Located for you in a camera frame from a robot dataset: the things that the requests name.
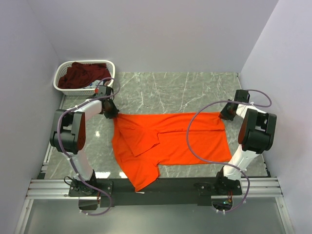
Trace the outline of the orange polo shirt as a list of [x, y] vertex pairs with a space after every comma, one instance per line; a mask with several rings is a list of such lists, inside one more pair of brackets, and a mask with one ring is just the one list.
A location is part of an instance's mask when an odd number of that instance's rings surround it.
[[228, 162], [232, 155], [218, 113], [128, 115], [114, 118], [115, 159], [139, 192], [159, 176], [159, 165]]

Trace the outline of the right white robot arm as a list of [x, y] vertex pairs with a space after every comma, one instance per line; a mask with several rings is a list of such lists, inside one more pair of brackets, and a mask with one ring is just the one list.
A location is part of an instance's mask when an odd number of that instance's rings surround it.
[[223, 120], [232, 121], [235, 116], [243, 119], [239, 134], [238, 148], [229, 164], [216, 175], [214, 190], [221, 195], [237, 190], [240, 186], [241, 171], [246, 170], [251, 161], [268, 151], [273, 145], [277, 115], [259, 110], [249, 103], [247, 90], [236, 90], [234, 101], [228, 103], [219, 113]]

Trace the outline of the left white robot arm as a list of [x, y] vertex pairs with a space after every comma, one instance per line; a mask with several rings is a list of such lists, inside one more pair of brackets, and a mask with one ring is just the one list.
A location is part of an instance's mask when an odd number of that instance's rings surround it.
[[84, 150], [86, 122], [98, 114], [107, 119], [117, 117], [119, 110], [113, 102], [117, 93], [112, 87], [99, 85], [83, 103], [67, 110], [58, 109], [54, 114], [50, 144], [65, 156], [74, 172], [71, 188], [85, 196], [100, 193]]

